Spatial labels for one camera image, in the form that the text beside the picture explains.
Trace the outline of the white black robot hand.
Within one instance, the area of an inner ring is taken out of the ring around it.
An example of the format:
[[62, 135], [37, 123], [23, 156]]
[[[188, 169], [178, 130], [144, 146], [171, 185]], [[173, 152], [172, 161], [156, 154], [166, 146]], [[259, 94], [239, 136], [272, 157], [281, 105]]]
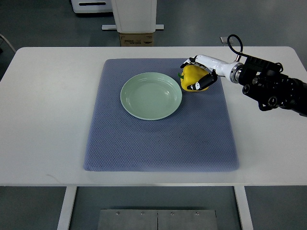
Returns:
[[235, 61], [233, 63], [227, 63], [205, 55], [190, 57], [180, 67], [183, 69], [187, 65], [198, 66], [209, 73], [202, 77], [198, 82], [188, 87], [193, 89], [199, 86], [198, 91], [207, 90], [209, 86], [218, 80], [219, 77], [225, 77], [232, 83], [238, 83], [239, 74], [243, 68], [243, 64], [240, 62]]

